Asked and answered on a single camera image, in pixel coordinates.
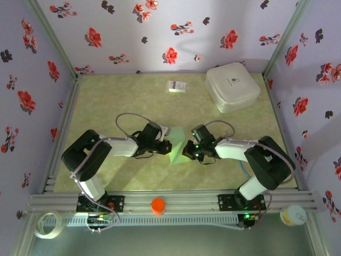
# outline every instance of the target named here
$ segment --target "tape roll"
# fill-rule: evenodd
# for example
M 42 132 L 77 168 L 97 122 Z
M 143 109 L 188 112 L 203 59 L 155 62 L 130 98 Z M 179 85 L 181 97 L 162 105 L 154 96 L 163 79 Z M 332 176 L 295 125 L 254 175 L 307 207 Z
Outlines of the tape roll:
M 51 232 L 45 233 L 44 225 L 46 221 L 49 219 L 49 217 L 52 215 L 55 216 L 56 218 L 55 227 L 52 229 Z M 62 215 L 56 211 L 51 211 L 51 212 L 45 213 L 43 216 L 39 218 L 34 234 L 39 238 L 53 239 L 57 237 L 57 235 L 59 235 L 63 231 L 64 227 L 65 225 L 63 223 Z

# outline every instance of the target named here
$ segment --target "green floor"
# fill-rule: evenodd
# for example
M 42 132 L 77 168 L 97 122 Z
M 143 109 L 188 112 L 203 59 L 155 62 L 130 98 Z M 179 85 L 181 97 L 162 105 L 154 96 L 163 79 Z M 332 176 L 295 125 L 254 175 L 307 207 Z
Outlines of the green floor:
M 261 87 L 261 95 L 248 108 L 229 114 L 217 109 L 205 88 L 206 74 L 130 74 L 93 75 L 83 78 L 77 98 L 66 148 L 88 129 L 111 137 L 123 137 L 115 118 L 123 112 L 142 114 L 162 126 L 182 126 L 186 140 L 191 129 L 211 120 L 223 119 L 236 128 L 236 139 L 257 140 L 271 136 L 282 148 L 283 141 L 273 113 L 262 75 L 252 74 Z M 186 93 L 169 93 L 168 80 L 187 82 Z M 138 117 L 124 116 L 120 124 L 129 133 L 143 129 L 146 122 Z M 228 134 L 223 124 L 209 127 L 214 136 Z M 252 174 L 248 164 L 246 169 Z M 98 171 L 106 190 L 148 189 L 220 189 L 237 188 L 246 181 L 239 163 L 233 159 L 218 160 L 213 165 L 197 161 L 172 165 L 169 156 L 154 155 L 149 159 L 108 157 Z M 70 172 L 61 164 L 55 185 L 56 192 L 78 192 L 69 178 Z M 295 182 L 286 187 L 296 187 Z

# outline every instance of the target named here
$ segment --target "green mat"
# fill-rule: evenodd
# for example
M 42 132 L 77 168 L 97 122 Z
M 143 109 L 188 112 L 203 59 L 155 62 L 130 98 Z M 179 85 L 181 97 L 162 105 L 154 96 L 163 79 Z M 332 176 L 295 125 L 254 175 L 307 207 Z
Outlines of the green mat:
M 171 127 L 167 140 L 169 140 L 172 144 L 172 151 L 168 154 L 170 164 L 181 164 L 192 161 L 181 154 L 186 144 L 185 133 L 181 126 Z

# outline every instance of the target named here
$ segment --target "white box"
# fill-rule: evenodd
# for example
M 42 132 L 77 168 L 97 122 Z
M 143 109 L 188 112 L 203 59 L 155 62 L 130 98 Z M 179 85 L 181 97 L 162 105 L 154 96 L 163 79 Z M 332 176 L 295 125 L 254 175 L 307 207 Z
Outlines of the white box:
M 251 106 L 261 93 L 261 88 L 239 62 L 210 69 L 205 87 L 222 113 Z

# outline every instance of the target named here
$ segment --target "orange cylinder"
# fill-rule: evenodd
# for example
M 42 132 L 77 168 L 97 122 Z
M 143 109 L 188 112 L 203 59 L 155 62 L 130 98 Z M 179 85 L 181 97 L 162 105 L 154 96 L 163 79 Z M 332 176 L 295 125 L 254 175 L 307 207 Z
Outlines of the orange cylinder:
M 151 202 L 151 209 L 155 215 L 163 215 L 165 213 L 165 207 L 165 201 L 160 197 L 154 198 Z

